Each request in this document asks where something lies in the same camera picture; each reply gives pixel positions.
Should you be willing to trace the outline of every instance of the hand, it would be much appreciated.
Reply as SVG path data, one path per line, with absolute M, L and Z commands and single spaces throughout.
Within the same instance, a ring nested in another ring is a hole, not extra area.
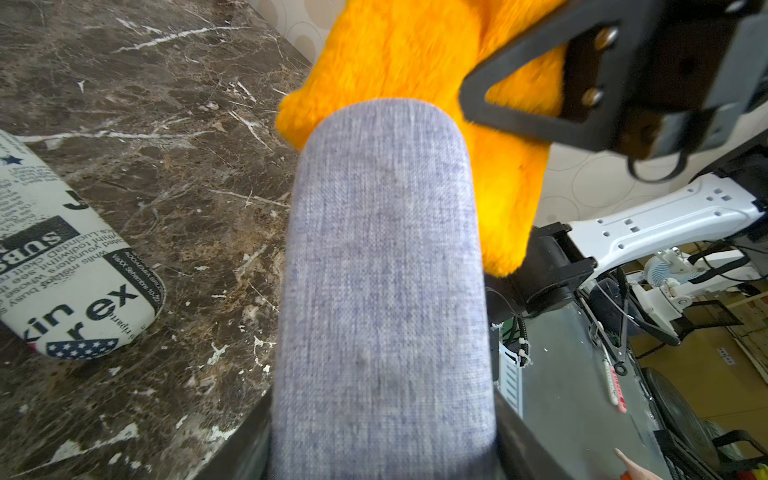
M 661 477 L 658 475 L 649 472 L 645 468 L 639 466 L 637 463 L 632 462 L 624 453 L 622 453 L 621 450 L 614 449 L 614 452 L 616 452 L 616 456 L 621 458 L 621 461 L 624 462 L 624 464 L 627 466 L 627 473 L 629 474 L 631 480 L 661 480 Z

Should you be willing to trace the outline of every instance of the black cable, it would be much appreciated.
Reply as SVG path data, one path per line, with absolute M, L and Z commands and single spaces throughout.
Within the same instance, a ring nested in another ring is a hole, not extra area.
M 502 342 L 507 343 L 508 341 L 512 340 L 512 335 L 515 333 L 515 330 L 518 326 L 518 321 L 515 318 L 512 318 L 513 324 L 506 332 L 502 333 Z
M 639 182 L 643 182 L 644 184 L 651 184 L 651 185 L 664 184 L 683 173 L 683 170 L 685 170 L 685 167 L 688 166 L 688 152 L 681 151 L 680 156 L 677 158 L 677 165 L 674 166 L 674 170 L 672 170 L 666 176 L 662 178 L 657 178 L 656 180 L 648 180 L 646 178 L 638 177 L 637 172 L 634 170 L 634 163 L 636 161 L 637 161 L 637 158 L 635 157 L 627 157 L 627 170 L 629 170 L 629 174 L 632 176 L 632 178 L 634 178 Z
M 520 356 L 520 366 L 525 366 L 528 362 L 529 348 L 528 348 L 528 331 L 525 329 L 525 320 L 521 316 L 518 317 L 518 329 L 520 330 L 520 338 L 525 340 L 525 343 L 520 345 L 520 350 L 525 352 L 525 356 Z
M 766 252 L 765 250 L 758 250 L 757 248 L 745 247 L 744 245 L 736 245 L 734 242 L 726 242 L 726 243 L 731 245 L 733 248 L 737 248 L 739 250 L 749 250 L 750 252 L 757 252 L 757 253 L 762 253 L 763 255 L 768 255 L 768 252 Z
M 741 251 L 741 253 L 746 258 L 750 258 L 750 256 L 747 255 L 746 253 L 744 253 L 738 245 L 734 245 L 732 243 L 728 243 L 728 244 L 731 245 L 732 247 L 736 248 L 737 250 Z M 704 255 L 701 257 L 701 259 L 704 260 L 704 263 L 709 267 L 710 270 L 714 270 L 714 267 L 712 265 L 710 265 L 710 261 L 707 260 L 707 250 L 701 250 L 701 247 L 699 247 L 699 243 L 698 242 L 694 242 L 694 245 L 696 245 L 696 248 L 699 249 L 699 252 L 704 253 Z M 718 275 L 723 277 L 725 280 L 730 280 L 732 282 L 738 282 L 738 283 L 755 282 L 757 280 L 765 280 L 766 278 L 768 278 L 768 273 L 766 273 L 765 275 L 761 276 L 760 278 L 748 278 L 748 279 L 744 279 L 744 280 L 740 280 L 740 279 L 737 279 L 737 278 L 732 278 L 730 276 L 723 275 L 722 273 L 718 273 Z
M 487 293 L 487 292 L 493 292 L 493 293 L 495 293 L 496 295 L 499 295 L 499 296 L 502 298 L 502 300 L 504 300 L 504 303 L 506 303 L 506 304 L 507 304 L 507 307 L 509 308 L 509 312 L 510 312 L 510 314 L 512 315 L 512 318 L 513 318 L 513 319 L 515 318 L 515 315 L 516 315 L 516 314 L 515 314 L 515 309 L 513 309 L 513 308 L 512 308 L 512 305 L 509 303 L 509 300 L 507 300 L 507 297 L 503 296 L 503 295 L 502 295 L 502 293 L 501 293 L 501 292 L 499 292 L 498 290 L 492 289 L 490 286 L 487 286 L 487 287 L 485 288 L 485 292 L 486 292 L 486 293 Z M 515 326 L 513 325 L 513 326 L 512 326 L 512 328 L 511 328 L 510 330 L 508 330 L 508 331 L 507 331 L 507 333 L 511 332 L 511 331 L 512 331 L 514 328 L 515 328 Z

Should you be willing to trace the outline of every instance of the fan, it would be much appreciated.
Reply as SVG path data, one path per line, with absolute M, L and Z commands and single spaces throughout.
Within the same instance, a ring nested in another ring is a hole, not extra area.
M 682 255 L 684 259 L 690 257 L 687 253 L 683 253 Z M 647 280 L 648 284 L 651 286 L 660 286 L 666 278 L 674 278 L 680 283 L 688 283 L 688 280 L 701 275 L 701 272 L 697 272 L 696 270 L 687 273 L 673 273 L 670 266 L 655 255 L 645 263 L 644 270 L 645 280 Z

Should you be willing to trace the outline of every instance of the american flag print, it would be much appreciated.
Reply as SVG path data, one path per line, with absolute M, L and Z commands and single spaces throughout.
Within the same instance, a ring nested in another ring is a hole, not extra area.
M 55 359 L 88 360 L 106 355 L 118 346 L 118 339 L 72 340 L 48 342 L 45 351 Z

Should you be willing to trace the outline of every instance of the black star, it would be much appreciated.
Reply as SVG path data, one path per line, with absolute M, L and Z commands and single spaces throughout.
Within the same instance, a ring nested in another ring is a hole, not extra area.
M 2 159 L 6 165 L 21 165 L 22 159 L 16 158 L 13 155 L 8 155 L 7 157 Z

